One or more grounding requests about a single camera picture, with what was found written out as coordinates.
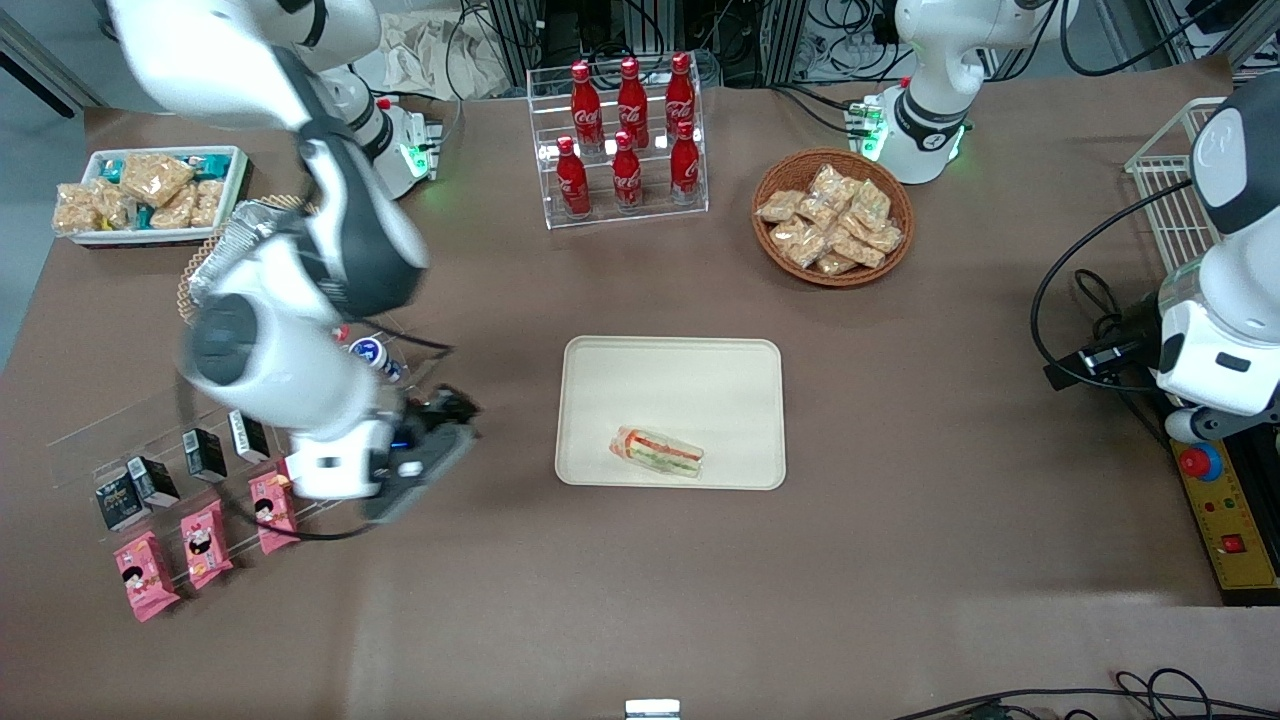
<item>white container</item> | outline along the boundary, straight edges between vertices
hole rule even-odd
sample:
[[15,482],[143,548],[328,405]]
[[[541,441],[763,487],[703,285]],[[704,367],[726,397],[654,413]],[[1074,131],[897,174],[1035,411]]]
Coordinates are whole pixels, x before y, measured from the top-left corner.
[[[577,337],[564,347],[556,474],[571,486],[773,489],[787,474],[782,415],[782,354],[767,340]],[[701,475],[614,456],[621,425],[701,447]]]
[[241,184],[244,182],[244,170],[248,168],[248,155],[234,145],[204,145],[198,147],[140,147],[134,150],[99,150],[90,155],[88,165],[84,167],[84,176],[81,184],[102,174],[102,164],[108,160],[123,160],[134,152],[159,152],[161,155],[230,155],[232,163],[227,168],[224,178],[223,196],[218,201],[218,213],[214,214],[214,224],[201,228],[177,229],[127,229],[127,231],[91,231],[78,232],[68,236],[77,245],[86,247],[146,247],[156,245],[184,245],[192,241],[202,241],[214,234],[214,229],[227,222],[236,201],[239,199]]

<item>brown woven basket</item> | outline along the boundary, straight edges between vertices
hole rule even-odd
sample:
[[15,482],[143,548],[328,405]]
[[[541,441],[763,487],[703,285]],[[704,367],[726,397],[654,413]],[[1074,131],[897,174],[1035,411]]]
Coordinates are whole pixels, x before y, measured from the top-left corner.
[[[800,268],[791,263],[791,260],[787,260],[777,246],[773,245],[773,240],[769,238],[771,225],[755,214],[755,209],[764,205],[764,201],[780,190],[808,192],[809,183],[818,174],[818,168],[827,163],[831,163],[832,168],[836,168],[846,177],[870,179],[884,195],[888,195],[892,202],[888,215],[902,231],[902,243],[884,258],[884,264],[879,268],[860,266],[838,275],[824,275]],[[902,187],[902,183],[897,182],[897,178],[892,173],[867,158],[850,150],[837,150],[835,147],[803,150],[795,155],[783,158],[777,165],[769,168],[764,173],[764,177],[760,178],[760,184],[755,188],[755,199],[751,201],[751,224],[755,227],[755,240],[760,242],[760,247],[764,249],[769,258],[773,258],[773,261],[780,268],[800,279],[828,287],[854,287],[874,281],[901,263],[902,256],[911,247],[911,241],[915,240],[915,211],[911,209],[911,200],[906,196],[906,188]]]
[[[285,210],[292,210],[305,202],[303,199],[296,195],[268,195],[266,197],[259,197],[259,201],[284,208]],[[315,205],[310,204],[303,209],[307,214],[315,213]],[[218,246],[218,241],[223,237],[223,225],[219,225],[214,231],[212,237],[201,243],[196,254],[191,256],[191,260],[187,260],[187,269],[182,272],[182,279],[178,281],[178,314],[182,315],[182,319],[188,325],[191,324],[191,319],[196,316],[196,304],[191,301],[191,274],[209,259],[209,254]]]

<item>coca-cola bottle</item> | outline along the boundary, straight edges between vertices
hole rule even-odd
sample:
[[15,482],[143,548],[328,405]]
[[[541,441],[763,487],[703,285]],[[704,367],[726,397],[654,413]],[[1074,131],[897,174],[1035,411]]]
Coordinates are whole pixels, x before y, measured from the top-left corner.
[[620,129],[613,136],[618,141],[618,151],[613,155],[613,197],[618,201],[618,211],[630,215],[640,209],[644,190],[640,187],[640,159],[631,149],[631,133]]
[[556,140],[561,158],[556,163],[556,177],[559,178],[561,196],[564,197],[564,211],[571,220],[581,220],[591,214],[591,195],[586,187],[586,168],[573,154],[573,138],[564,135]]
[[570,97],[570,111],[573,113],[573,129],[577,131],[577,145],[584,155],[604,152],[604,120],[600,118],[600,96],[591,87],[591,67],[586,60],[577,60],[570,67],[573,76],[573,95]]
[[676,124],[676,145],[671,149],[671,200],[676,205],[692,205],[698,200],[698,146],[694,145],[694,122]]
[[631,133],[637,149],[649,147],[649,97],[640,85],[640,60],[622,60],[622,87],[618,88],[618,124]]
[[694,83],[689,79],[689,53],[671,56],[671,82],[667,85],[667,146],[676,142],[676,123],[694,119]]

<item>table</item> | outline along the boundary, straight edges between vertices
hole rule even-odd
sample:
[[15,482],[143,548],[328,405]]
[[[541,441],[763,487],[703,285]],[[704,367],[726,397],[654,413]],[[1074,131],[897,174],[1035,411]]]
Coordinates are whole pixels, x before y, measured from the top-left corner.
[[[910,191],[911,255],[854,291],[794,281],[751,234],[765,168],[838,142],[785,99],[707,94],[709,214],[554,234],[524,104],[468,104],[440,182],[404,200],[435,268],[399,316],[458,345],[440,378],[484,405],[480,445],[396,524],[259,557],[145,625],[64,521],[45,446],[173,382],[189,250],[59,241],[0,379],[0,715],[616,717],[669,696],[698,720],[890,717],[1166,664],[1280,705],[1280,611],[1217,606],[1164,451],[1114,397],[1051,392],[1027,332],[1048,264],[1134,199],[1121,163],[1229,90],[1217,63],[983,90],[960,158]],[[279,133],[87,129],[91,150],[236,142],[253,195],[301,187]],[[1123,301],[1161,275],[1140,228],[1079,258]],[[1088,319],[1055,286],[1051,347]],[[776,342],[786,483],[559,483],[561,355],[589,333]]]

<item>clear acrylic rack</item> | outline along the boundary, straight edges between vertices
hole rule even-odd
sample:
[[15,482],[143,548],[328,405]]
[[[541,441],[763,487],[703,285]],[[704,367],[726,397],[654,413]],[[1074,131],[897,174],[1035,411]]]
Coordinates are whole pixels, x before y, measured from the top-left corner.
[[671,81],[669,56],[639,58],[640,81],[649,101],[649,147],[636,150],[640,159],[640,177],[644,183],[644,205],[639,211],[623,215],[613,201],[612,159],[617,150],[613,133],[618,124],[618,91],[622,82],[622,61],[602,60],[591,64],[591,82],[600,95],[600,115],[604,120],[605,152],[599,156],[582,155],[586,165],[586,182],[591,195],[591,214],[584,219],[571,219],[561,199],[559,183],[556,178],[556,160],[559,150],[556,138],[573,137],[573,115],[570,110],[570,91],[573,81],[570,68],[540,68],[529,70],[527,99],[529,119],[534,131],[534,161],[538,167],[538,182],[543,193],[543,214],[548,229],[588,225],[593,223],[612,223],[662,215],[682,215],[705,213],[709,205],[707,177],[707,128],[703,124],[703,92],[698,70],[698,55],[691,53],[689,76],[694,83],[696,102],[694,104],[694,142],[699,152],[700,195],[692,205],[676,205],[671,200],[671,143],[667,138],[666,92]]

